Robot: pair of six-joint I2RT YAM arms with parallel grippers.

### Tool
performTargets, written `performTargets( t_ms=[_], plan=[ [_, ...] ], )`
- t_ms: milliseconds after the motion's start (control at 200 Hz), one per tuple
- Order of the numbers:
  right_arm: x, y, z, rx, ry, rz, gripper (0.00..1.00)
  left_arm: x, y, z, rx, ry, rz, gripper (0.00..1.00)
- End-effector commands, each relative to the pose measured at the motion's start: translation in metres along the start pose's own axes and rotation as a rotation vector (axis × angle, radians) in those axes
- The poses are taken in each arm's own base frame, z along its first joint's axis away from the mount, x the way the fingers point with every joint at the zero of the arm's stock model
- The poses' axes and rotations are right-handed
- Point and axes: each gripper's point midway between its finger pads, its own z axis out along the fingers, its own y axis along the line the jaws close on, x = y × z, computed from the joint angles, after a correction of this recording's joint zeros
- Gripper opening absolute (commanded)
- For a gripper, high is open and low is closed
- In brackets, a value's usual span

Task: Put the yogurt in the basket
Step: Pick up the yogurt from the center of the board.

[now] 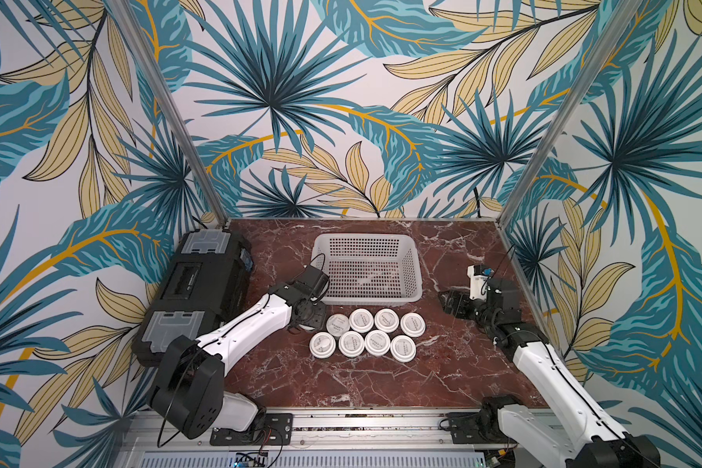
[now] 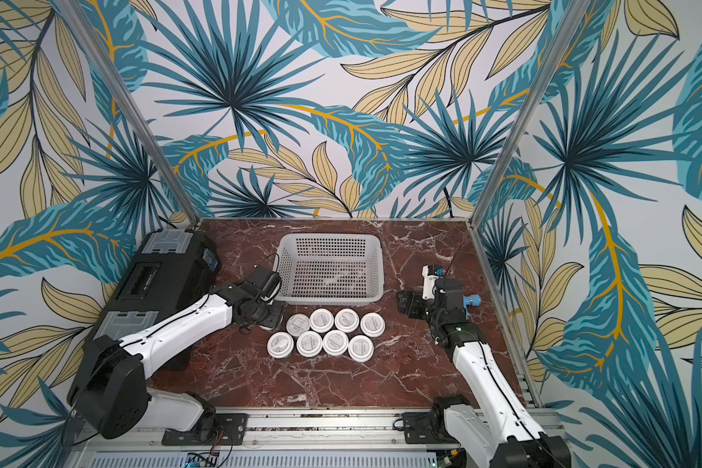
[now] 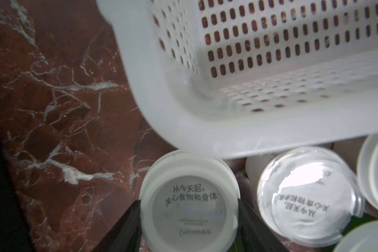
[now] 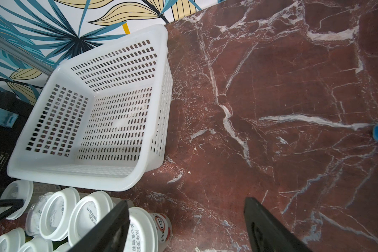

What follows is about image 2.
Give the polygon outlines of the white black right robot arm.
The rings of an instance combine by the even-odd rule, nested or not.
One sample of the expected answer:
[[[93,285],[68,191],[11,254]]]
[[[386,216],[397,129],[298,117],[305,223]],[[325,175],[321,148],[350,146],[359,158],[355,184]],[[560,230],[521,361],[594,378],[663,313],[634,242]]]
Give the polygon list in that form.
[[[457,442],[478,467],[571,467],[565,440],[550,436],[522,404],[503,376],[486,336],[468,309],[482,300],[466,296],[458,280],[424,277],[423,291],[397,294],[399,312],[427,324],[436,345],[446,352],[476,398],[479,412],[462,396],[435,400],[431,432]]]

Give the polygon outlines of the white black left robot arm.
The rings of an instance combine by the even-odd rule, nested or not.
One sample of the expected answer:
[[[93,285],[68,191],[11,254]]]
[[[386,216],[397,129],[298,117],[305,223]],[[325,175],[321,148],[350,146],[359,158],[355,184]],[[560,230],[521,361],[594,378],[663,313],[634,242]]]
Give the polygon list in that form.
[[[201,442],[216,431],[216,411],[191,393],[148,387],[160,368],[197,341],[231,325],[277,328],[282,282],[224,284],[159,324],[120,339],[102,335],[86,346],[67,401],[99,436],[111,440],[133,429],[170,429]]]

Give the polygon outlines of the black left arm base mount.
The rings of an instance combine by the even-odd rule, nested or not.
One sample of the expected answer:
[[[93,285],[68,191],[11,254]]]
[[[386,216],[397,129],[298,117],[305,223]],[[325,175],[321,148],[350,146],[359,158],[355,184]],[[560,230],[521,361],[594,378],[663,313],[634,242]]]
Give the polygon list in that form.
[[[241,446],[244,441],[249,415],[247,413],[213,413],[205,415],[193,429],[177,431],[166,429],[164,447]]]

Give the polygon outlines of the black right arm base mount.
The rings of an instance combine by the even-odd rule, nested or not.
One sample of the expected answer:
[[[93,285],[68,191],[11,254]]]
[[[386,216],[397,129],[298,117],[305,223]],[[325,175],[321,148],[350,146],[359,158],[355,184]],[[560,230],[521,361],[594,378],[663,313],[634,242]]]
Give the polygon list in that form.
[[[427,413],[403,413],[393,422],[392,428],[404,434],[407,445],[459,445],[446,431],[444,413],[439,409]]]

